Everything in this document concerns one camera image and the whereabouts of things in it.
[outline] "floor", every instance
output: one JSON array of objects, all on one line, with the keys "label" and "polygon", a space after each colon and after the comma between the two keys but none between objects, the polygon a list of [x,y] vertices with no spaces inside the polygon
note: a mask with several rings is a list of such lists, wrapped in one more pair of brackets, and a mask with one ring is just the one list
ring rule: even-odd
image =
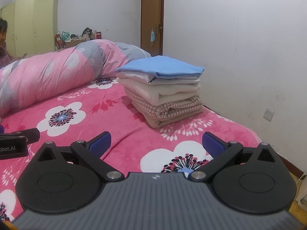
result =
[{"label": "floor", "polygon": [[[293,179],[296,181],[298,181],[298,178],[291,174],[291,176],[293,177]],[[300,190],[300,186],[301,186],[301,181],[299,181],[297,184],[297,193],[298,191]],[[289,210],[289,212],[295,217],[297,218],[301,223],[307,225],[307,211],[303,210],[302,208],[300,208],[298,205],[297,205],[297,201],[296,201],[296,197],[295,197],[295,200],[292,202],[292,205],[291,205],[291,208]]]}]

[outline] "light switch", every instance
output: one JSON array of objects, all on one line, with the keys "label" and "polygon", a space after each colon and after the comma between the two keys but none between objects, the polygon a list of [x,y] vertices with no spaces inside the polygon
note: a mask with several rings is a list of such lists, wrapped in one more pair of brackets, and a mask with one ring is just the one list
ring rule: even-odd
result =
[{"label": "light switch", "polygon": [[268,120],[269,122],[271,122],[273,116],[274,116],[274,112],[271,111],[271,110],[269,110],[269,109],[266,109],[266,111],[265,111],[265,113],[264,113],[264,115],[263,115],[263,118],[266,119],[266,120]]}]

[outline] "wooden door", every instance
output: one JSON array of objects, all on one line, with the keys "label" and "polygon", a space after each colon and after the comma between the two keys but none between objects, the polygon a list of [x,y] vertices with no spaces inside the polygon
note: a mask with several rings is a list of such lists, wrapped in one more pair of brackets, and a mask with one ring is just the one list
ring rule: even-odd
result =
[{"label": "wooden door", "polygon": [[[151,56],[162,55],[164,0],[142,0],[141,48]],[[151,32],[155,41],[151,42]]]},{"label": "wooden door", "polygon": [[2,19],[7,21],[7,51],[13,57],[16,57],[16,48],[15,48],[15,3],[11,3],[4,7],[1,10]]},{"label": "wooden door", "polygon": [[34,47],[36,54],[54,51],[54,37],[57,25],[54,25],[54,10],[57,0],[34,0]]},{"label": "wooden door", "polygon": [[16,55],[27,57],[35,55],[33,31],[34,0],[17,0],[15,2],[15,46]]}]

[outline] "light blue face mask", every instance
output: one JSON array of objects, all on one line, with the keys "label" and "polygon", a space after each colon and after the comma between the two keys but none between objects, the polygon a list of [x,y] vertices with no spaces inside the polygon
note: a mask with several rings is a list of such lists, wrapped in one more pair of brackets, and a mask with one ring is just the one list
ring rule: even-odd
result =
[{"label": "light blue face mask", "polygon": [[150,37],[150,42],[154,42],[155,40],[155,35],[154,35],[154,29],[151,32],[151,37]]}]

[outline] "cabinet door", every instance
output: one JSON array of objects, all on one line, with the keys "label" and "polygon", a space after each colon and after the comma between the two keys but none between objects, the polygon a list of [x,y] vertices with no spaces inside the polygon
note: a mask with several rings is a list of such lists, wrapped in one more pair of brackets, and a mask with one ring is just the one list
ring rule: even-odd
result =
[{"label": "cabinet door", "polygon": [[35,55],[33,31],[34,0],[17,0],[15,2],[15,47],[16,55],[27,57]]},{"label": "cabinet door", "polygon": [[7,21],[7,51],[10,55],[16,57],[16,48],[15,48],[15,3],[11,3],[10,5],[4,7],[1,10],[2,19]]},{"label": "cabinet door", "polygon": [[54,51],[54,10],[54,0],[34,0],[33,21],[36,54]]}]

